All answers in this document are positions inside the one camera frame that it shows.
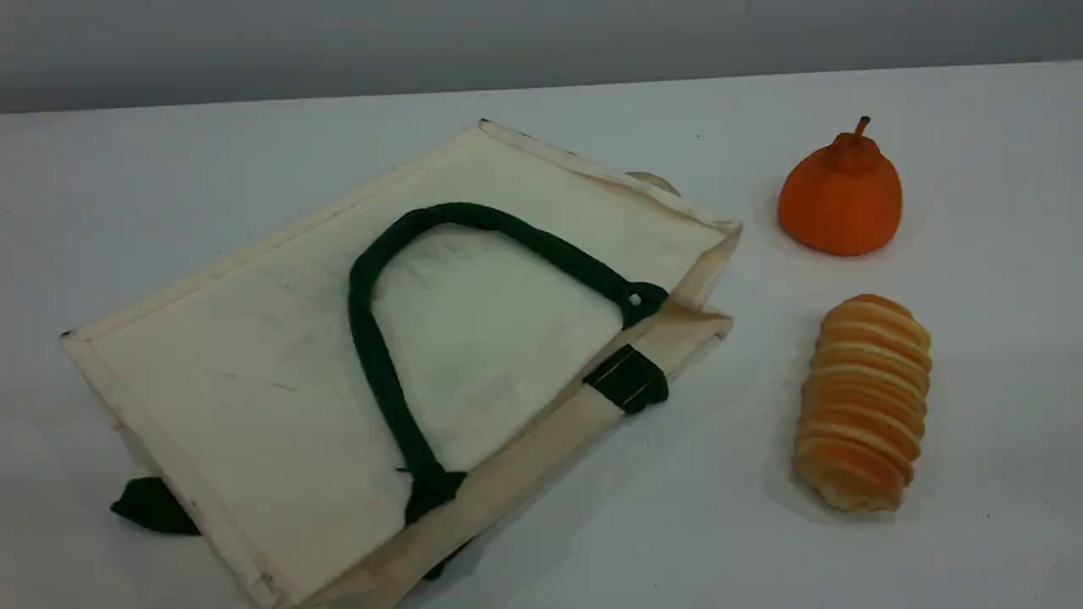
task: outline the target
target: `canvas tote bag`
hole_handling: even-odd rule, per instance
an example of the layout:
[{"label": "canvas tote bag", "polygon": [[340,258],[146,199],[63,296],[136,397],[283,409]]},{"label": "canvas tote bag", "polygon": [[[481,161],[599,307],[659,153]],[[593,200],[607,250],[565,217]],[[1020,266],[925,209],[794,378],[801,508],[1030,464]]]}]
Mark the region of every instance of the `canvas tote bag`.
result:
[{"label": "canvas tote bag", "polygon": [[739,235],[482,121],[62,342],[257,605],[392,607],[726,335]]}]

